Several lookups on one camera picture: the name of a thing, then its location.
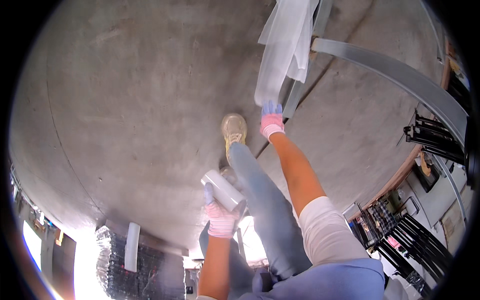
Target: work glove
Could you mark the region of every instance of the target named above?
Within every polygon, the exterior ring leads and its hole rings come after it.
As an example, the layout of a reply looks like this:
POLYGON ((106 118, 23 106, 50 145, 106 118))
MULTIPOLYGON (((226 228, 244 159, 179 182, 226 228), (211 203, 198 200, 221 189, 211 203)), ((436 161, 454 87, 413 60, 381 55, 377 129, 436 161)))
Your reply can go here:
POLYGON ((271 100, 265 102, 264 107, 262 108, 262 123, 260 125, 260 133, 270 142, 270 135, 276 132, 285 133, 284 128, 282 105, 278 104, 275 106, 271 100))
POLYGON ((235 222, 240 218, 240 205, 229 212, 213 198, 213 185, 207 182, 204 187, 205 210, 210 219, 208 234, 212 237, 231 239, 235 222))

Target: white roll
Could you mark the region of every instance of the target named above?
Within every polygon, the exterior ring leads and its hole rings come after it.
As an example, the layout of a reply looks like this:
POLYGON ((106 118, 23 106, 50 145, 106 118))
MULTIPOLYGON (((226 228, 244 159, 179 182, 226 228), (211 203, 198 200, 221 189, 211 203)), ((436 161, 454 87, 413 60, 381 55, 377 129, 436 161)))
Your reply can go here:
POLYGON ((130 222, 128 226, 127 244, 125 245, 125 264, 127 271, 137 272, 138 238, 140 225, 130 222))
POLYGON ((232 211, 245 197, 237 191, 217 170, 208 171, 200 180, 203 185, 211 182, 213 185, 213 197, 224 208, 232 211))

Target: metal frame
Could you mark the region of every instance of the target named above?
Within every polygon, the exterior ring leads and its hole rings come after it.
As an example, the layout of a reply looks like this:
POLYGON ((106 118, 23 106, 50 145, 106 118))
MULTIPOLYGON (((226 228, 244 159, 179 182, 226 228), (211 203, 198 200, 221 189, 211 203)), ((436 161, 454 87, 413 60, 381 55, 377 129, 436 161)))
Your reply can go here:
POLYGON ((442 168, 443 172, 448 178, 448 181, 450 181, 450 184, 452 185, 453 192, 455 193, 456 200, 458 201, 458 205, 460 206, 460 211, 462 212, 462 218, 463 218, 463 225, 466 227, 467 226, 467 215, 465 214, 465 208, 463 206, 462 202, 462 197, 460 196, 460 192, 458 191, 458 188, 456 187, 455 181, 453 181, 452 174, 450 174, 450 171, 448 170, 447 165, 444 163, 443 159, 441 157, 438 157, 437 155, 432 155, 433 159, 435 160, 435 163, 442 168))
MULTIPOLYGON (((325 27, 327 26, 328 17, 330 16, 330 11, 332 9, 333 0, 320 0, 317 9, 317 15, 313 21, 313 31, 312 37, 322 37, 325 32, 325 27)), ((316 55, 312 55, 312 52, 308 59, 307 67, 307 76, 310 73, 310 68, 312 67, 313 61, 315 60, 316 55)), ((285 107, 283 108, 282 116, 284 118, 293 117, 293 113, 297 109, 297 106, 300 102, 300 97, 303 93, 304 84, 300 81, 295 80, 293 82, 292 88, 288 94, 288 98, 285 102, 285 107)))
POLYGON ((312 50, 348 60, 395 83, 438 117, 464 151, 467 113, 447 91, 419 71, 389 56, 339 41, 316 38, 312 50))

